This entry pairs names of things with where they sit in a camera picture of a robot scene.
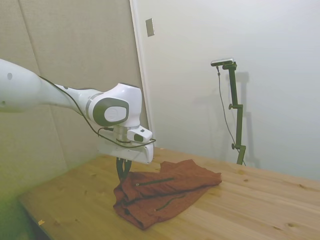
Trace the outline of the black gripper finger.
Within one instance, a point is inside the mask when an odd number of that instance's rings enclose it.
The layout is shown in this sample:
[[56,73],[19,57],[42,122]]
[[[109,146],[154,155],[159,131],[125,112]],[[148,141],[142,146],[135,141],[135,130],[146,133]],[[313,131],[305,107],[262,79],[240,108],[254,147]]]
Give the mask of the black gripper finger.
[[125,179],[128,176],[131,166],[132,166],[132,161],[125,159],[123,163],[123,174],[122,174],[123,179]]
[[124,174],[124,159],[123,158],[116,158],[116,171],[118,179],[121,181]]

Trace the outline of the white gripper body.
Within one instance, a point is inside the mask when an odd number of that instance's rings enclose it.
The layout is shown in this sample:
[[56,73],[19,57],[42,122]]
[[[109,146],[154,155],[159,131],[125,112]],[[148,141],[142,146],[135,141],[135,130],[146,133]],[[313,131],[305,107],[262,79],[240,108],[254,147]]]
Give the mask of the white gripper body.
[[109,155],[142,164],[151,163],[154,157],[153,143],[135,148],[125,148],[108,140],[99,140],[97,149],[103,155]]

